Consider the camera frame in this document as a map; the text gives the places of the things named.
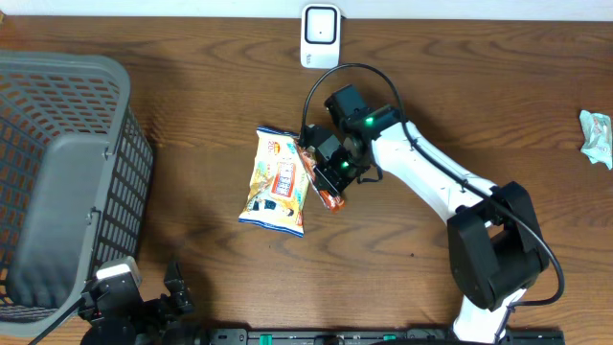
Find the orange chocolate bar wrapper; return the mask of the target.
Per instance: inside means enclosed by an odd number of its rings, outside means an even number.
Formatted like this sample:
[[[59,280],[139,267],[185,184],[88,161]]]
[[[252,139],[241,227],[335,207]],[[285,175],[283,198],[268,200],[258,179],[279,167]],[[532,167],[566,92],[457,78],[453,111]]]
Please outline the orange chocolate bar wrapper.
[[[332,213],[336,213],[343,209],[345,207],[345,200],[342,196],[333,196],[330,192],[316,186],[316,160],[314,153],[308,149],[303,149],[300,146],[297,147],[297,151],[299,152],[300,159],[306,170],[306,174],[312,189],[319,196],[326,208]]]

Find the yellow snack bag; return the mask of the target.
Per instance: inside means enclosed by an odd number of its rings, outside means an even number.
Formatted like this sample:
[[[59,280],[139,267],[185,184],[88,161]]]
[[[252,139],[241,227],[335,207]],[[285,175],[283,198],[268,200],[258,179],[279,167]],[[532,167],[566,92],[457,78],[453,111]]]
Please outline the yellow snack bag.
[[[257,135],[249,194],[238,220],[301,238],[310,181],[297,149],[297,135],[267,126],[258,127]]]

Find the light green wipes packet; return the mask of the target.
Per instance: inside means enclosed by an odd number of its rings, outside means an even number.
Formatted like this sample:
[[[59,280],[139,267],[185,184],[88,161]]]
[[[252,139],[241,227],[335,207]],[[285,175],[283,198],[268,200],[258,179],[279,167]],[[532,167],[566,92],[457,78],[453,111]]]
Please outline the light green wipes packet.
[[[603,163],[612,169],[612,123],[609,116],[582,110],[579,122],[584,136],[580,151],[592,164]]]

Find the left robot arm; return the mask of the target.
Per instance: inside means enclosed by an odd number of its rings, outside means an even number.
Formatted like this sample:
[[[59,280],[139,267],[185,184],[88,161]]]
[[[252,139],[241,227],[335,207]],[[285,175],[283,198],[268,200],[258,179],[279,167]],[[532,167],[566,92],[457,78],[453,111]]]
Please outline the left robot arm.
[[[81,342],[105,344],[205,345],[202,326],[184,322],[194,311],[193,299],[176,260],[164,276],[166,294],[144,300],[142,275],[135,259],[126,256],[102,264],[81,293],[78,315],[90,324]]]

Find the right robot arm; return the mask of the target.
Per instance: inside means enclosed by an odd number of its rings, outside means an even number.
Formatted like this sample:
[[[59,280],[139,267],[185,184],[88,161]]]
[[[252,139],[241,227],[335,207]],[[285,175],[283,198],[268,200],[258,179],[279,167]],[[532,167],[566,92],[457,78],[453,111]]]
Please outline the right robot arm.
[[[372,108],[352,85],[325,101],[335,133],[311,125],[301,145],[315,150],[316,186],[340,196],[375,167],[419,196],[446,225],[452,277],[463,294],[452,332],[461,341],[495,344],[511,312],[554,263],[528,191],[465,169],[432,145],[400,107]]]

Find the white barcode scanner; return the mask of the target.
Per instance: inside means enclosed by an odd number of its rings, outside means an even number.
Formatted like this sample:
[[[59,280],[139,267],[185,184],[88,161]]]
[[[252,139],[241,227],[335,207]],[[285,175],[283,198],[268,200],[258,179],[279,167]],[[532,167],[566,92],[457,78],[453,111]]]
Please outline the white barcode scanner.
[[[341,11],[332,4],[308,4],[301,19],[301,64],[330,69],[340,58]]]

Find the grey plastic basket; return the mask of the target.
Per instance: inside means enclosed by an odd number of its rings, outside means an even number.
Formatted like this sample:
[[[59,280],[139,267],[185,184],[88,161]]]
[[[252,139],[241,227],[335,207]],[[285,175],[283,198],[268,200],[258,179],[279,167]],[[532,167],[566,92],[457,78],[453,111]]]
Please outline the grey plastic basket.
[[[102,56],[1,55],[1,332],[32,337],[135,256],[153,151]]]

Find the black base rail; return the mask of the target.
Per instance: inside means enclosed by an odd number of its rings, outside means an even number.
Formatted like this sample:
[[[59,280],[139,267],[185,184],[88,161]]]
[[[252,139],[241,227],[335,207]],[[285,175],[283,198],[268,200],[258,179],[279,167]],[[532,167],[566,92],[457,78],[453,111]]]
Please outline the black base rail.
[[[459,340],[448,329],[396,331],[248,331],[215,329],[207,331],[210,345],[368,345],[368,344],[476,344]],[[507,331],[498,341],[506,345],[565,345],[562,331]]]

